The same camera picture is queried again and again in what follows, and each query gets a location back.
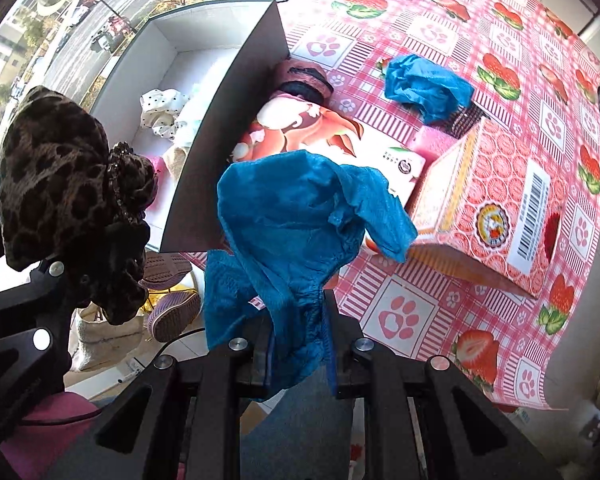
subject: yellow fabric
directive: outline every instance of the yellow fabric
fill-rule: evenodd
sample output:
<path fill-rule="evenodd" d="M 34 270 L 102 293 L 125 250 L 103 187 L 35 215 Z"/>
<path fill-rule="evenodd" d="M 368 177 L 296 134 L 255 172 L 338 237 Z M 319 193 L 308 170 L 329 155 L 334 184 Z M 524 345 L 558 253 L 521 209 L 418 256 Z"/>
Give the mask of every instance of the yellow fabric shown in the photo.
<path fill-rule="evenodd" d="M 167 290 L 151 290 L 151 289 L 149 289 L 149 299 L 146 300 L 146 303 L 140 308 L 140 310 L 142 312 L 148 314 L 155 308 L 155 305 L 157 305 L 157 303 L 161 297 L 163 297 L 165 294 L 169 294 L 170 292 L 175 292 L 176 290 L 190 290 L 191 292 L 197 292 L 197 290 L 195 288 L 192 288 L 190 286 L 184 286 L 181 283 L 179 283 L 177 285 L 173 285 L 171 288 L 168 288 Z"/>

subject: round logo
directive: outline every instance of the round logo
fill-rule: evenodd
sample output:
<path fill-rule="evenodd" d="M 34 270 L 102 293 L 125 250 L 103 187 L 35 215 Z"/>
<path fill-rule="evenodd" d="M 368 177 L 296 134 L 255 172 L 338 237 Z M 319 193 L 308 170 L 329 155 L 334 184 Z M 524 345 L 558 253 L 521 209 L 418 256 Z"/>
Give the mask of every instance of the round logo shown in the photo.
<path fill-rule="evenodd" d="M 411 173 L 411 164 L 403 159 L 400 162 L 398 162 L 398 169 L 404 174 L 409 174 Z"/>
<path fill-rule="evenodd" d="M 504 245 L 509 236 L 509 217 L 499 204 L 486 204 L 478 211 L 475 224 L 480 240 L 490 249 Z"/>

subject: barcode sticker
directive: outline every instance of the barcode sticker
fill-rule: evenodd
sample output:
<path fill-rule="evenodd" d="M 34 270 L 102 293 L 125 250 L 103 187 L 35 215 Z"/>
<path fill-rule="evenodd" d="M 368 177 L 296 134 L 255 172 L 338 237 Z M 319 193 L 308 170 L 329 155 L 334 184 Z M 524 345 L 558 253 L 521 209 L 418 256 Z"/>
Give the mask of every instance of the barcode sticker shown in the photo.
<path fill-rule="evenodd" d="M 526 165 L 525 189 L 522 193 L 518 223 L 507 257 L 510 266 L 527 276 L 531 273 L 531 266 L 542 235 L 550 184 L 551 177 L 547 172 L 529 159 Z"/>

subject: purple shoe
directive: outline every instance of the purple shoe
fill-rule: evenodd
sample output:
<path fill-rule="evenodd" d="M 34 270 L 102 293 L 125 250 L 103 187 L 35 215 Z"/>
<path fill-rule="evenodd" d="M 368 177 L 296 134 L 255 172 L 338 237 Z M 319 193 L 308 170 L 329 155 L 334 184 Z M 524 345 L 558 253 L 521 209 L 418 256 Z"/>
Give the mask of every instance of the purple shoe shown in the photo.
<path fill-rule="evenodd" d="M 161 343 L 179 336 L 200 313 L 200 295 L 191 290 L 175 290 L 158 300 L 146 318 L 149 334 Z"/>
<path fill-rule="evenodd" d="M 151 290 L 167 290 L 180 283 L 191 269 L 190 261 L 178 253 L 147 251 L 140 285 Z"/>

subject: street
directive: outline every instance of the street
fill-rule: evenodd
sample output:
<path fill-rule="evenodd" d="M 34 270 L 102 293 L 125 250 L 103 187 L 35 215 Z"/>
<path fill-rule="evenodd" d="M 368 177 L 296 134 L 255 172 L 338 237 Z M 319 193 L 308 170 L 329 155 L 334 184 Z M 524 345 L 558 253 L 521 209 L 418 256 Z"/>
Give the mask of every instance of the street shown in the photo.
<path fill-rule="evenodd" d="M 118 13 L 133 24 L 147 15 L 160 0 L 106 0 Z M 95 4 L 82 23 L 74 27 L 71 37 L 51 63 L 44 85 L 76 102 L 80 102 L 110 58 L 109 52 L 90 49 L 91 35 L 112 12 L 103 4 Z"/>

